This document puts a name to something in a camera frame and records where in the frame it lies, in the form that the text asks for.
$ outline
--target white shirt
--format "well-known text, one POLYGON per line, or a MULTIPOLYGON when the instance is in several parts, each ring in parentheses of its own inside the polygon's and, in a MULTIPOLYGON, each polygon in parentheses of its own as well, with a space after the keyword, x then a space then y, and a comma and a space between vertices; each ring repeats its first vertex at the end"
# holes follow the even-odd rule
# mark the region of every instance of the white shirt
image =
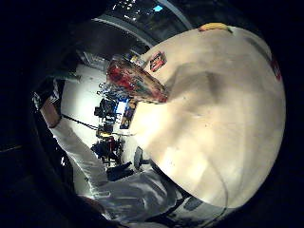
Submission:
POLYGON ((114 182, 108 181, 102 162, 73 132, 66 120, 61 120, 50 131, 88 178, 92 196, 103 206, 108 219, 145 221, 166 212, 181 198, 175 186, 153 169, 114 182))

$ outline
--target light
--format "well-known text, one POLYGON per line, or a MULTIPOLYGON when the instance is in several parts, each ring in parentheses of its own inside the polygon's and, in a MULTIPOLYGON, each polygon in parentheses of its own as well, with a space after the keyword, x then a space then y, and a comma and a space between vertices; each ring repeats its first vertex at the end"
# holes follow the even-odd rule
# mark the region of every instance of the light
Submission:
POLYGON ((65 164, 65 158, 64 158, 64 157, 61 158, 60 164, 61 164, 62 166, 65 166, 65 165, 66 165, 66 164, 65 164))
POLYGON ((153 8, 153 11, 161 11, 162 7, 157 5, 155 8, 153 8))

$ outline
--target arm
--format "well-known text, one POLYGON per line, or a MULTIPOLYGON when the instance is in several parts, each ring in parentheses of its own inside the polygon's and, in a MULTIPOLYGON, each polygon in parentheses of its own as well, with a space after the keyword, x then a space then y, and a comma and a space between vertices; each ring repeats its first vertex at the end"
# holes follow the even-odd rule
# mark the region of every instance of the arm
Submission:
POLYGON ((77 163, 88 178, 92 195, 97 193, 97 188, 107 182, 102 162, 95 157, 88 146, 74 133, 67 121, 61 119, 49 99, 46 100, 40 112, 60 147, 77 163))

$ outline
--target white sleeve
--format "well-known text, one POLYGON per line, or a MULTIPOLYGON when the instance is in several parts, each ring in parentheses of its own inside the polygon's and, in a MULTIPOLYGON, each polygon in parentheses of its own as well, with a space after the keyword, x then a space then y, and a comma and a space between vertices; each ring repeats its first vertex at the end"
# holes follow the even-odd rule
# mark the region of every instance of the white sleeve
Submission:
POLYGON ((67 120, 62 119, 54 128, 49 129, 57 140, 60 147, 77 163, 80 169, 88 178, 92 194, 98 187, 107 182, 105 167, 96 158, 93 151, 82 142, 72 128, 67 124, 67 120))
POLYGON ((168 228, 165 225, 155 222, 134 222, 134 223, 127 223, 124 225, 129 228, 168 228))

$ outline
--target table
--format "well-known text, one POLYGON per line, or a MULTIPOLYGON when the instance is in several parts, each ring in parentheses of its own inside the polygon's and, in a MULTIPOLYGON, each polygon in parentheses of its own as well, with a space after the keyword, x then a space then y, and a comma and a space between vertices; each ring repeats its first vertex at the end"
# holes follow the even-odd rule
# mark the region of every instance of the table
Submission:
POLYGON ((131 134, 172 181, 219 207, 243 205, 269 174, 285 124, 282 80, 253 33, 231 28, 176 35, 146 52, 146 70, 171 89, 166 104, 139 103, 131 134))

